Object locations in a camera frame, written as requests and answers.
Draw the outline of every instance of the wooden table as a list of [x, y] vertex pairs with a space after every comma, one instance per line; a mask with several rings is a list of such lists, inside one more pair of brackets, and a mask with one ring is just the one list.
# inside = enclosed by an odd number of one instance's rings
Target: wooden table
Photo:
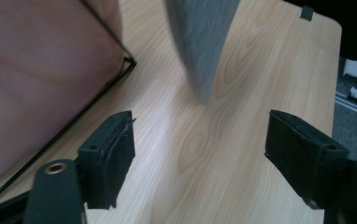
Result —
[[[138, 61], [38, 166], [73, 159], [109, 115], [132, 110], [136, 158], [118, 208], [90, 223], [322, 223], [264, 156], [277, 109], [331, 134], [341, 28], [277, 0], [243, 0], [227, 37], [210, 101], [186, 81], [161, 0], [121, 0], [125, 45]], [[26, 174], [4, 197], [31, 188]]]

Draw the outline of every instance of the black metal frame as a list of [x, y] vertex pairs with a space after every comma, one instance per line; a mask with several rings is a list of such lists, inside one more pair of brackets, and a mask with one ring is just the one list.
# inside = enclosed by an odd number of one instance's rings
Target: black metal frame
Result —
[[109, 36], [120, 46], [124, 51], [124, 60], [122, 65], [122, 71], [119, 75], [113, 78], [108, 84], [97, 93], [96, 96], [73, 118], [71, 119], [49, 142], [43, 146], [33, 158], [31, 158], [27, 163], [23, 165], [19, 171], [17, 171], [6, 183], [0, 187], [0, 195], [9, 186], [14, 183], [25, 171], [28, 170], [63, 134], [65, 134], [100, 98], [102, 98], [117, 82], [119, 82], [124, 77], [127, 77], [131, 71], [136, 66], [136, 60], [130, 53], [130, 51], [123, 45], [119, 38], [112, 32], [108, 25], [100, 18], [93, 7], [85, 0], [79, 0], [82, 5], [84, 5], [88, 11], [94, 16], [94, 18], [100, 23], [100, 25], [107, 31]]

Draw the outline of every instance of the screw hole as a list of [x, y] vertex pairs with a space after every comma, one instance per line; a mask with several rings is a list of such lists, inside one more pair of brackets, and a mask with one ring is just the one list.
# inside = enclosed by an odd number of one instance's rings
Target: screw hole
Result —
[[45, 173], [47, 175], [56, 175], [59, 174], [61, 171], [63, 171], [67, 165], [64, 163], [55, 163], [53, 165], [50, 165], [47, 169], [45, 169]]
[[98, 148], [97, 145], [91, 145], [91, 146], [89, 146], [89, 149], [90, 149], [90, 150], [96, 150], [97, 148]]
[[330, 150], [336, 150], [336, 147], [335, 146], [331, 146], [331, 145], [327, 146], [327, 148], [330, 149]]

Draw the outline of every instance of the dark floor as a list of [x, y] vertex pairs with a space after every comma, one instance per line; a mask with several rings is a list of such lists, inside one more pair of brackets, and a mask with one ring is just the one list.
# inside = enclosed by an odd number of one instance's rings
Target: dark floor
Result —
[[357, 103], [349, 100], [350, 88], [357, 89], [357, 78], [343, 76], [344, 59], [340, 59], [336, 83], [336, 107], [333, 138], [350, 151], [350, 158], [357, 160]]

